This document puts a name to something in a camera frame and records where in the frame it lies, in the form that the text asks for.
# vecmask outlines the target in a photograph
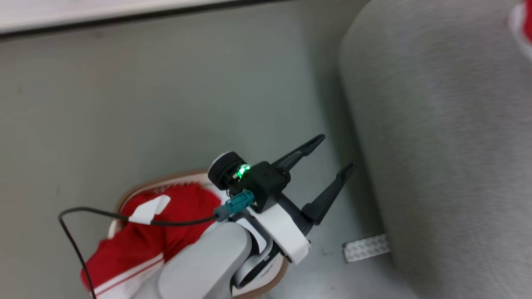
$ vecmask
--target white stripe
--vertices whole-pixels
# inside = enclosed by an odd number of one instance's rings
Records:
[[[523,54],[532,62],[532,40],[529,40],[525,35],[525,20],[526,20],[525,3],[519,4],[512,10],[509,18],[510,31],[516,40],[519,48]]]
[[[130,299],[138,292],[142,284],[163,265],[164,261],[160,261],[134,277],[98,294],[98,299]]]
[[[138,273],[139,271],[141,271],[144,268],[146,268],[147,266],[155,263],[156,261],[161,260],[162,258],[163,258],[163,254],[160,253],[158,256],[150,259],[149,261],[146,261],[146,262],[144,262],[144,263],[142,263],[142,264],[140,264],[140,265],[138,265],[136,267],[133,267],[133,268],[123,272],[122,274],[119,274],[119,275],[111,278],[110,280],[106,281],[105,283],[99,285],[98,287],[96,287],[94,289],[94,292],[95,293],[99,293],[99,292],[101,292],[101,291],[103,291],[103,290],[105,290],[107,288],[110,288],[113,285],[119,283],[120,281],[122,281],[122,280],[124,280],[124,279],[126,279],[126,278],[128,278],[128,277],[130,277],[130,276],[132,276],[132,275],[134,275],[136,273]]]
[[[4,0],[0,1],[0,32],[14,32],[138,15],[151,12],[184,9],[226,0]]]
[[[128,200],[130,200],[131,198],[135,197],[137,194],[139,194],[141,192],[144,192],[146,190],[151,190],[151,189],[154,189],[154,188],[157,188],[157,187],[164,187],[166,189],[166,188],[169,188],[169,187],[172,187],[172,186],[175,186],[175,185],[186,185],[186,184],[194,184],[194,183],[199,183],[203,187],[214,186],[214,184],[207,177],[207,173],[198,173],[196,175],[190,175],[190,176],[185,176],[185,177],[169,179],[169,180],[166,180],[166,181],[160,181],[158,183],[146,186],[144,188],[140,188],[140,189],[136,190],[135,192],[133,192],[128,197],[126,202]]]

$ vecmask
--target gray cushion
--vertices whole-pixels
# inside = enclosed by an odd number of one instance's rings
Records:
[[[532,298],[532,65],[515,1],[373,0],[340,65],[397,266],[421,298]]]

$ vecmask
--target white tape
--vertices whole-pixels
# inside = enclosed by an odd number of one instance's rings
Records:
[[[155,215],[159,215],[164,211],[164,208],[169,202],[170,197],[168,195],[161,195],[147,201],[135,209],[133,215],[129,217],[129,222],[148,225],[152,222]]]
[[[294,264],[299,264],[309,253],[309,241],[294,223],[292,217],[279,204],[260,214],[255,213],[251,208],[248,210]]]
[[[371,258],[390,251],[386,234],[345,243],[342,251],[347,263]]]

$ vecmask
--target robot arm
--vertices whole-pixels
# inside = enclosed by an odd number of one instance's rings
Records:
[[[209,179],[231,197],[242,192],[253,193],[253,202],[173,258],[142,285],[135,298],[228,299],[232,298],[232,286],[246,286],[277,254],[292,262],[294,256],[290,254],[290,244],[284,244],[292,241],[276,236],[277,219],[288,219],[290,223],[282,225],[295,227],[296,232],[292,231],[290,239],[303,238],[307,242],[305,236],[314,225],[321,223],[353,169],[353,163],[347,165],[313,202],[301,210],[282,193],[290,182],[290,169],[302,157],[311,154],[324,139],[325,135],[318,135],[272,164],[260,162],[250,166],[234,152],[215,160],[209,170]],[[259,252],[254,246],[253,235],[234,223],[240,219],[249,222],[266,241],[264,250]]]

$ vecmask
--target green led light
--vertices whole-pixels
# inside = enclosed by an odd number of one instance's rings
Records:
[[[236,176],[239,178],[239,179],[242,179],[242,176],[244,175],[244,173],[246,171],[248,171],[249,169],[251,168],[251,166],[247,165],[247,164],[243,164],[242,166],[240,166],[240,169],[238,169],[237,173],[236,173]]]

